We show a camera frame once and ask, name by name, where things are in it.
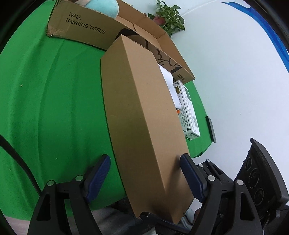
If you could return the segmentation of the long brown cardboard box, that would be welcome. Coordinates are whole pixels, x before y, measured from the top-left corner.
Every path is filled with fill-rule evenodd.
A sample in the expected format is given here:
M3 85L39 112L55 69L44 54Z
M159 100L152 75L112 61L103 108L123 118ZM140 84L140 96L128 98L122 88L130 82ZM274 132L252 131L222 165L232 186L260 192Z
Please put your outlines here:
M193 195L180 169L188 153L173 100L153 54L121 35L101 58L110 139L135 216L178 223Z

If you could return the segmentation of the white hair dryer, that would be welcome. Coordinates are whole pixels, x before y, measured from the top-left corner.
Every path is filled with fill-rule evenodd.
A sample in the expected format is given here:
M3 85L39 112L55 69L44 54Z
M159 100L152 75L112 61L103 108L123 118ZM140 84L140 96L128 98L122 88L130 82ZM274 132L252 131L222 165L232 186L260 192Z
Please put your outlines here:
M174 88L174 85L173 85L173 76L172 74L166 70L164 67L162 67L161 65L159 65L159 68L160 68L160 71L163 75L163 78L167 84L167 88L169 90L169 93L171 94L171 98L173 100L173 103L174 103L174 106L176 108L176 110L180 110L181 109L181 103L179 101L179 98L178 98L178 95L177 95L177 92Z

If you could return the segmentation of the pink plush pig toy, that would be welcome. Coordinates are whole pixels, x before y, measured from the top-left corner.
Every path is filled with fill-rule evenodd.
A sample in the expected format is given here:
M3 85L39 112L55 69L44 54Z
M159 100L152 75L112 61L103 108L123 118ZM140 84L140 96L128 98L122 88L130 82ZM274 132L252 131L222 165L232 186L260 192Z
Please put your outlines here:
M116 18L119 13L119 5L116 0L77 0L75 4L100 12L111 18Z

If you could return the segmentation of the black flat remote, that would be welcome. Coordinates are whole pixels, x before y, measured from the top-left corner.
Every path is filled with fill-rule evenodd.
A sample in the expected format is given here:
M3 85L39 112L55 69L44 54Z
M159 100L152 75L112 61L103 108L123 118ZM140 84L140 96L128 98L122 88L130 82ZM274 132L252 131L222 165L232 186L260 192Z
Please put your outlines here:
M212 140L212 142L216 143L217 142L217 139L215 137L215 132L214 132L214 129L213 129L213 123L212 123L212 120L210 119L209 116L206 116L206 122L207 122L207 125L208 125L208 129L209 129L209 133L210 133L210 138Z

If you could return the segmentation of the white printed medicine box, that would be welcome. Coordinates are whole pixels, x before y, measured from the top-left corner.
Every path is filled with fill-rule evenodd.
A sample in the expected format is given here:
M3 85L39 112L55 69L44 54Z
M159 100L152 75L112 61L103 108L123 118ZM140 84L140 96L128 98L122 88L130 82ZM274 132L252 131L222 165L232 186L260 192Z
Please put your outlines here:
M178 117L183 133L187 140L194 140L201 135L189 91L180 80L174 82L173 85L181 104Z

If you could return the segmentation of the green tablecloth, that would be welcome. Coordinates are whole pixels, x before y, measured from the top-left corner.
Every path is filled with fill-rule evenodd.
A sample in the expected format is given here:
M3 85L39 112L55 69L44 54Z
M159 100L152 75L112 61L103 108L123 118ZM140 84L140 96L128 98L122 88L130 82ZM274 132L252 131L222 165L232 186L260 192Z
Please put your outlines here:
M18 27L1 53L1 134L23 157L39 186L83 174L103 154L111 169L93 210L127 197L105 112L101 58L107 50L47 36L56 1L45 1ZM192 157L211 144L193 81L188 89L200 137L186 140Z

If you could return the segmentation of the right potted green plant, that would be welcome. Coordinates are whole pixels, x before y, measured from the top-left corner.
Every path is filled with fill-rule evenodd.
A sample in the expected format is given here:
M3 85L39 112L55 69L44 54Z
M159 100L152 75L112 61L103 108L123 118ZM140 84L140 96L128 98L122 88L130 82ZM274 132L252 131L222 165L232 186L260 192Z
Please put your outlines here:
M169 6L164 1L156 1L156 11L154 14L148 13L148 17L159 25L168 36L179 31L185 31L185 20L180 15L178 5Z

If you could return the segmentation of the large open cardboard box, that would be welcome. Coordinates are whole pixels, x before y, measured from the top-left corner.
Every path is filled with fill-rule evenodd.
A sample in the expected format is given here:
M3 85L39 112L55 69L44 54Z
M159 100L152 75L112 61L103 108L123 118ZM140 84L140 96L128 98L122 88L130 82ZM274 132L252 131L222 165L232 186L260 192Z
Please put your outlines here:
M56 1L47 24L47 36L69 39L108 50L124 35L151 51L158 64L170 71L175 80L186 84L195 79L166 31L124 1L112 18L88 9L76 1Z

